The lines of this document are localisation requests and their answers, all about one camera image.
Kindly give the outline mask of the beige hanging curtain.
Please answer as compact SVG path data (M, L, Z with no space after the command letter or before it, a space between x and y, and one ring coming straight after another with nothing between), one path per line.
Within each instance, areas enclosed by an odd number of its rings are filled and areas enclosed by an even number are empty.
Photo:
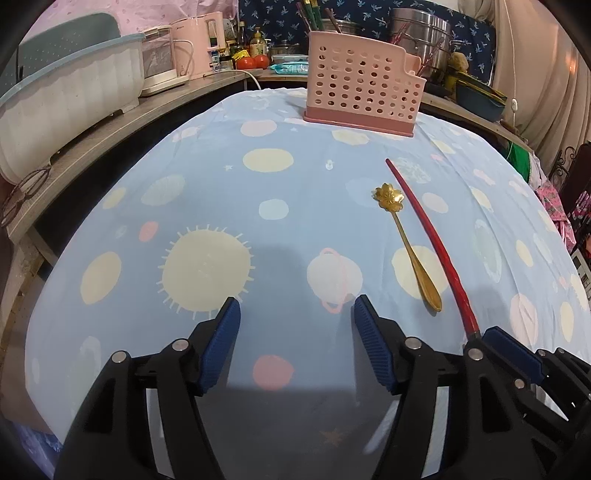
M518 102L504 119L552 169L559 151L590 140L590 69L540 1L461 1L460 11L496 30L493 87Z

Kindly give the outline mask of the dark red chopstick pair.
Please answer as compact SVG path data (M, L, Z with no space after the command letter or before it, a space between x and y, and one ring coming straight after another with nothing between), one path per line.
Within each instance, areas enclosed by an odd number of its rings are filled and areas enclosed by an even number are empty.
M417 72L417 75L419 77L421 77L423 75L423 73L431 67L431 63L433 61L433 58L436 56L436 54L439 51L439 46L437 44L435 45L430 45L428 50L427 50L427 54L425 56L425 58L422 61L422 65L421 68L419 69L419 71Z

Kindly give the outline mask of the glass food container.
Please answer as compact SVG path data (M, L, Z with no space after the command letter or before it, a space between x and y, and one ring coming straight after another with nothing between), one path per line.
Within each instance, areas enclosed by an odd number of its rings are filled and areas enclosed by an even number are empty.
M271 58L271 63L273 63L273 64L283 64L283 63L293 63L293 62L308 62L308 55L305 55L305 54L279 54L279 55L273 55L273 58Z

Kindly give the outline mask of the red tomato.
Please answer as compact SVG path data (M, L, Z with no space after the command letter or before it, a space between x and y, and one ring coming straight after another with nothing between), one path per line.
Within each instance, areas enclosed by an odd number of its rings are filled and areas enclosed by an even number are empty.
M267 55L256 55L253 61L256 63L256 69L267 69L270 67L270 58Z
M246 56L238 58L235 61L235 67L237 70L252 70L257 68L256 59Z

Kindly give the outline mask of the dark purple-red chopstick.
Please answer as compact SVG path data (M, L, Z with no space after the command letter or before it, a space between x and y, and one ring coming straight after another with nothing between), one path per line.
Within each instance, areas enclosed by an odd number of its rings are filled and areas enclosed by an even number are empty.
M408 32L409 28L410 28L410 23L408 23L408 22L405 22L403 25L401 25L401 28L399 29L399 31L396 34L394 34L394 37L392 39L392 43L394 45L398 45L400 43L401 39Z

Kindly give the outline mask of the stainless steel rice cooker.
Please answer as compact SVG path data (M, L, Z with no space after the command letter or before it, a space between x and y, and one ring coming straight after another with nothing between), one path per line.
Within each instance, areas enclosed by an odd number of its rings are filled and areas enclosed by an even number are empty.
M335 23L339 26L339 31L342 34L360 35L362 31L361 27L353 21L336 19ZM335 25L329 18L322 19L322 24L324 24L325 31L335 31Z

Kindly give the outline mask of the large stainless steamer pot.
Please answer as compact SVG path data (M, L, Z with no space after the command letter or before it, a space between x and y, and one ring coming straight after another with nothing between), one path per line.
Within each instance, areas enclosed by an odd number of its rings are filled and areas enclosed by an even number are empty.
M421 65L429 46L442 40L439 54L433 60L432 67L422 75L433 84L442 84L453 48L463 45L464 41L453 38L450 22L435 14L413 8L394 8L391 12L391 41L405 22L410 23L410 28L398 46L403 47L408 54L419 57Z

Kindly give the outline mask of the pink perforated utensil basket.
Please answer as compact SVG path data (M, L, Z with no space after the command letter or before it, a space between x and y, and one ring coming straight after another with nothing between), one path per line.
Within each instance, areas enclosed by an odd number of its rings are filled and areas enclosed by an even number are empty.
M398 45L312 31L304 120L412 137L426 80Z

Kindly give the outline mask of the pink floral garment pile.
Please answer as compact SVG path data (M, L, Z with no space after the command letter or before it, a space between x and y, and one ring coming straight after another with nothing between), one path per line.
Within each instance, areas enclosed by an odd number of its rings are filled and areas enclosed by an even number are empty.
M559 192L550 180L535 191L569 253L585 244L590 236L590 193L584 191L575 207L566 212Z

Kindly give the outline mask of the pink electric kettle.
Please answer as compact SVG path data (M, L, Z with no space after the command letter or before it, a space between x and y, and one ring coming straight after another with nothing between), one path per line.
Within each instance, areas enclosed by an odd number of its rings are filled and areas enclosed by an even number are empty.
M221 12L187 17L171 24L173 53L178 73L189 80L221 70L225 49Z

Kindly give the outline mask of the bright red chopstick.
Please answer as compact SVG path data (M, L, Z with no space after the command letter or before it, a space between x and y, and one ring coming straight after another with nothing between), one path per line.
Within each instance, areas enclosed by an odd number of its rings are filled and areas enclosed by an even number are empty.
M402 190L406 197L409 199L410 204L413 206L415 213L417 214L418 218L422 226L424 227L433 247L434 250L440 260L440 263L443 267L443 270L446 274L448 279L449 285L451 290L454 294L458 309L461 314L463 326L465 333L467 335L468 340L474 340L476 338L481 337L480 328L476 319L476 316L473 312L472 306L470 304L470 300L468 295L462 285L460 276L456 271L452 260L443 244L436 228L432 224L430 218L428 217L427 213L425 212L423 206L421 205L420 201L412 191L411 187L408 185L406 180L404 179L403 175L399 172L394 163L390 160L386 160L386 164L388 165L389 169L392 171L394 177L397 179L398 183L402 187Z

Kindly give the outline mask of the dark red chopstick gold band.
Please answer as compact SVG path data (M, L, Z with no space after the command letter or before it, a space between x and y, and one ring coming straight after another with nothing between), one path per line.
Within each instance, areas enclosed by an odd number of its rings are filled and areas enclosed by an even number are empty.
M304 6L301 2L295 2L295 7L297 7L297 14L301 17L301 21L304 22L304 30L307 33L311 32L311 23L308 21L308 15L304 11Z

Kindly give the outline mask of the red tomato left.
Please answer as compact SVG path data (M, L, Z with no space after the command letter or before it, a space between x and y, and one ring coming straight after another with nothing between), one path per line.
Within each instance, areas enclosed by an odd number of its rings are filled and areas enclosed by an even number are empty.
M246 56L238 58L235 61L235 67L237 70L252 70L257 68L256 59Z

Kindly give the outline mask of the green chopstick gold band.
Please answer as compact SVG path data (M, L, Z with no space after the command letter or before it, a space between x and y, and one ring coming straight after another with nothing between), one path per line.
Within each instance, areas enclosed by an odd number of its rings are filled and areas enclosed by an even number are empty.
M317 27L318 31L324 31L324 24L322 24L322 15L320 6L318 5L318 0L310 0L308 1L311 6L312 17L314 17L315 27Z

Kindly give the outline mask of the teal wet wipes pack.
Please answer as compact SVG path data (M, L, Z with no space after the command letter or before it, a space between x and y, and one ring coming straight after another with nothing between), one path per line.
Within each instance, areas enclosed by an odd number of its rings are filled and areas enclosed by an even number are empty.
M270 66L270 70L276 75L307 76L308 61L294 61L273 64Z

